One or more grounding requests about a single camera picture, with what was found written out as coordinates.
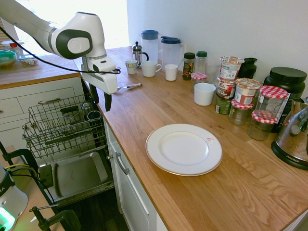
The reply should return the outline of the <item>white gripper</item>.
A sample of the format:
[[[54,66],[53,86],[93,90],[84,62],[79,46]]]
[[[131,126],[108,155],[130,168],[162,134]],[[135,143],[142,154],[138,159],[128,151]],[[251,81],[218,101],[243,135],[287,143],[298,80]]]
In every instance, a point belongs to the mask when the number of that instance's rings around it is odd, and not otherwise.
[[[90,83],[90,91],[95,104],[99,103],[97,88],[104,91],[105,110],[111,110],[112,95],[117,91],[116,65],[107,56],[99,59],[82,57],[82,77]]]

